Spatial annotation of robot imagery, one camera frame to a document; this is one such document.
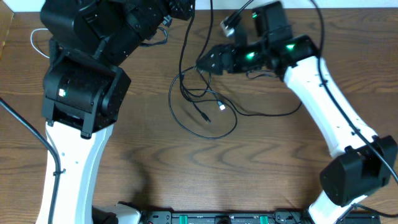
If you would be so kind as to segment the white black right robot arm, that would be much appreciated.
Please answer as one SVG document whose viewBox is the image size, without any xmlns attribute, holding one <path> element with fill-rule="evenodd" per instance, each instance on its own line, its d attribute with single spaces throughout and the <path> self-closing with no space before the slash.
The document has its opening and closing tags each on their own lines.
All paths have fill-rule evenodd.
<svg viewBox="0 0 398 224">
<path fill-rule="evenodd" d="M 221 27 L 232 44 L 200 57 L 197 68 L 221 75 L 269 69 L 292 90 L 321 131 L 331 162 L 320 172 L 322 192 L 308 208 L 309 223 L 338 223 L 362 200 L 396 179 L 397 143 L 379 137 L 342 94 L 322 56 L 322 45 L 307 35 L 294 36 L 280 1 L 255 7 L 258 41 L 248 43 L 239 12 Z"/>
</svg>

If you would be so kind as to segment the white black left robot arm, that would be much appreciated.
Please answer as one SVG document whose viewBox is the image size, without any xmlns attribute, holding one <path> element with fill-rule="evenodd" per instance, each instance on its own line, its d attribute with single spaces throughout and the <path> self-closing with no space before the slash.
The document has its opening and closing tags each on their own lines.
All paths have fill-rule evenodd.
<svg viewBox="0 0 398 224">
<path fill-rule="evenodd" d="M 194 12 L 194 1 L 44 2 L 40 19 L 52 35 L 42 106 L 49 152 L 38 223 L 140 222 L 126 202 L 93 206 L 101 156 L 131 84 L 121 64 L 157 29 Z"/>
</svg>

